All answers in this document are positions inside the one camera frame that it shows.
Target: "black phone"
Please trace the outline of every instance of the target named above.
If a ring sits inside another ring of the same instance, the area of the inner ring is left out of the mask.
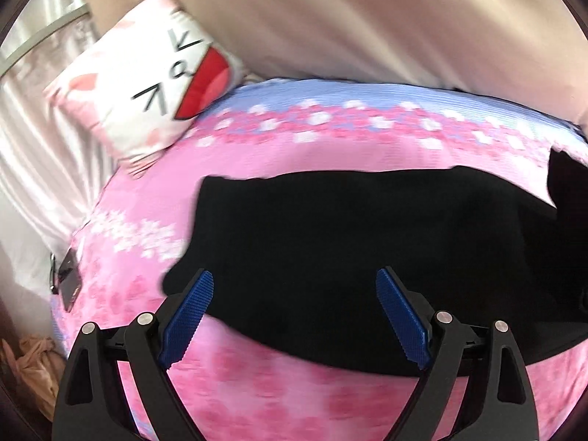
[[[82,278],[78,271],[78,262],[75,251],[71,248],[57,271],[57,279],[57,289],[64,303],[64,310],[70,312],[78,298],[79,291],[82,289]]]
[[[59,281],[55,273],[55,255],[51,254],[49,258],[49,290],[53,295],[57,295],[60,290],[58,288]]]

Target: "cartoon face pillow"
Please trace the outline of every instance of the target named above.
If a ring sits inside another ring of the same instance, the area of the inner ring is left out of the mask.
[[[173,0],[144,0],[45,90],[133,177],[243,78],[243,66]]]

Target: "white flower pattern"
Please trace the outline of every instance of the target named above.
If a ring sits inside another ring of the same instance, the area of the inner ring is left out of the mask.
[[[523,142],[516,136],[507,136],[506,140],[509,142],[510,147],[517,150],[524,150]]]
[[[531,127],[528,125],[527,121],[518,120],[517,124],[516,124],[516,129],[524,137],[531,139],[531,140],[535,139],[535,134],[533,133],[533,130],[531,129]]]
[[[434,137],[428,137],[426,139],[419,139],[420,145],[422,145],[425,149],[430,150],[441,150],[443,148],[443,143],[441,140],[436,139]]]
[[[260,131],[272,131],[277,128],[281,124],[281,121],[278,119],[266,119],[265,121],[261,121],[259,123],[259,130]]]
[[[295,143],[307,143],[314,142],[318,139],[319,135],[314,131],[302,131],[301,133],[294,133]]]
[[[394,126],[393,121],[386,119],[383,116],[373,116],[369,118],[369,122],[376,129],[390,129],[392,126]]]
[[[421,119],[420,124],[423,126],[423,129],[426,129],[427,131],[439,131],[440,129],[443,129],[443,126],[440,122],[429,117],[424,117]]]
[[[247,111],[249,114],[255,114],[257,116],[260,116],[261,114],[265,114],[268,112],[268,108],[266,106],[264,106],[263,104],[255,104],[253,106],[251,106],[249,108],[249,111]]]
[[[188,129],[184,135],[182,136],[182,140],[191,138],[196,132],[198,132],[199,128],[190,128]]]
[[[298,105],[303,109],[308,109],[317,104],[318,102],[316,101],[316,99],[303,99],[302,101],[300,101]]]
[[[484,132],[482,132],[482,131],[472,131],[472,134],[478,140],[479,143],[481,143],[481,144],[492,144],[492,138],[490,136],[487,136],[486,134],[484,134]]]
[[[486,122],[490,123],[492,127],[495,129],[500,129],[500,127],[502,126],[500,120],[494,116],[486,116]]]
[[[317,113],[312,113],[309,118],[308,118],[308,123],[311,126],[318,126],[324,123],[328,123],[331,119],[331,116],[329,113],[325,112],[325,111],[320,111]]]
[[[359,99],[350,99],[349,101],[345,101],[343,103],[343,108],[345,109],[365,109],[366,106],[365,104],[363,104],[363,101],[360,101]]]
[[[420,108],[418,104],[414,104],[412,101],[403,101],[400,103],[400,107],[406,111],[414,111],[415,109]]]
[[[96,212],[88,223],[92,234],[114,242],[114,252],[140,250],[140,257],[160,262],[176,260],[183,252],[184,240],[175,237],[175,225],[161,225],[156,220],[142,219],[140,225],[125,221],[125,213]]]
[[[231,124],[233,124],[233,118],[232,117],[227,117],[227,118],[223,119],[222,121],[218,122],[215,125],[215,131],[219,131],[220,129],[226,129]]]
[[[466,118],[463,116],[462,113],[458,113],[453,109],[446,109],[443,111],[443,116],[448,117],[449,119],[455,119],[456,121],[465,121]]]
[[[206,136],[206,137],[201,137],[200,139],[198,139],[198,141],[196,142],[196,145],[198,147],[210,147],[211,145],[214,144],[215,142],[215,137],[214,136]]]

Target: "textured gripper pad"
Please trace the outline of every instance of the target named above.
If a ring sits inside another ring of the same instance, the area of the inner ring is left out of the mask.
[[[169,370],[173,363],[183,358],[196,328],[198,328],[198,324],[212,300],[213,293],[212,274],[204,271],[164,331],[159,363],[166,370]]]
[[[427,330],[386,269],[377,273],[376,294],[406,357],[420,370],[427,368],[431,361]]]

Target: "crumpled fabric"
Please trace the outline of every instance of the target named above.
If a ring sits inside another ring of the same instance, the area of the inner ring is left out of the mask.
[[[8,343],[2,340],[2,348],[17,384],[28,388],[39,411],[53,421],[65,359],[56,351],[55,342],[49,337],[29,336],[23,338],[19,346],[24,355],[16,358]]]

